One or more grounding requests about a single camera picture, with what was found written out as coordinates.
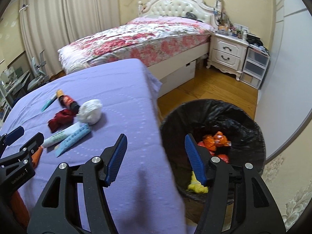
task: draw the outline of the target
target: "wooden floor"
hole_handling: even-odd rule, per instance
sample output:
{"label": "wooden floor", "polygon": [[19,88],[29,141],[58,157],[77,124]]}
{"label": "wooden floor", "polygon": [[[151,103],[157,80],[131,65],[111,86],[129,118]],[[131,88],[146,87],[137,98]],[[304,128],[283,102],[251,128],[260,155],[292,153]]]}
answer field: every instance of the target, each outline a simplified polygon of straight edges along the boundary
{"label": "wooden floor", "polygon": [[163,117],[178,105],[195,99],[213,98],[232,103],[242,108],[252,119],[255,118],[258,91],[249,85],[236,81],[230,74],[218,69],[201,68],[195,78],[182,84],[158,99]]}

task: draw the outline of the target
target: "squeezed toothpaste tube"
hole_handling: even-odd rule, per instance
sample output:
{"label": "squeezed toothpaste tube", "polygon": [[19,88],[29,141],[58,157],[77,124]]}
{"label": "squeezed toothpaste tube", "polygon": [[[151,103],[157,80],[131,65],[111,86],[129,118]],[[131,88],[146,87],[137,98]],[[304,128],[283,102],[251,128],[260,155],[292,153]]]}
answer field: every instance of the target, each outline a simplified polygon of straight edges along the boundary
{"label": "squeezed toothpaste tube", "polygon": [[57,99],[57,94],[55,93],[52,98],[50,98],[42,107],[41,112],[47,109],[55,100]]}
{"label": "squeezed toothpaste tube", "polygon": [[65,152],[68,148],[73,146],[76,142],[78,142],[81,138],[86,136],[91,132],[91,129],[87,123],[82,123],[83,126],[76,130],[73,134],[68,136],[65,140],[63,140],[57,147],[55,147],[55,157],[59,157],[63,152]]}
{"label": "squeezed toothpaste tube", "polygon": [[45,139],[41,146],[43,148],[48,148],[48,147],[50,147],[56,143],[59,143],[59,142],[65,140],[68,136],[73,134],[76,130],[78,130],[83,125],[84,125],[84,123],[81,123],[81,122],[77,122],[77,123],[73,124],[70,127],[60,131],[59,133],[54,134],[53,136]]}

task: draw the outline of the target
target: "floral bedspread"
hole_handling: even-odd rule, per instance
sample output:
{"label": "floral bedspread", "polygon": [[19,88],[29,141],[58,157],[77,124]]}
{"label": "floral bedspread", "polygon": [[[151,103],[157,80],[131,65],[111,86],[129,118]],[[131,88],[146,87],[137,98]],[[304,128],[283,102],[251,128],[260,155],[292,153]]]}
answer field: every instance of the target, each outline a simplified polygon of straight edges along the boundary
{"label": "floral bedspread", "polygon": [[74,68],[127,58],[138,58],[150,66],[207,42],[211,32],[209,27],[195,21],[133,20],[63,47],[59,60],[66,74]]}

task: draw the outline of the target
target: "crumpled white tissue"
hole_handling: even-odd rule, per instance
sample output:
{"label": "crumpled white tissue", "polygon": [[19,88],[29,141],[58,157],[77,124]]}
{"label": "crumpled white tissue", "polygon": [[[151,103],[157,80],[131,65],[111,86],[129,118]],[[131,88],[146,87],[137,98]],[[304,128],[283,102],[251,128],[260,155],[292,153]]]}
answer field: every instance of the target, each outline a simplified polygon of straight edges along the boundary
{"label": "crumpled white tissue", "polygon": [[78,121],[93,125],[101,118],[102,103],[99,99],[92,99],[83,103],[79,108],[79,113],[76,115]]}

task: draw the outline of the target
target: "dark bottle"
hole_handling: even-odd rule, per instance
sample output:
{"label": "dark bottle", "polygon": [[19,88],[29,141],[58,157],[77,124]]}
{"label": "dark bottle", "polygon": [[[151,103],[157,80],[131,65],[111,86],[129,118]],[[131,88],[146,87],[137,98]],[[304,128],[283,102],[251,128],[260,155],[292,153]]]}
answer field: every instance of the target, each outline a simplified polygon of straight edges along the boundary
{"label": "dark bottle", "polygon": [[65,106],[74,114],[77,114],[79,112],[80,106],[77,104],[77,102],[73,100],[70,96],[65,95],[62,90],[57,90],[57,98],[62,106]]}

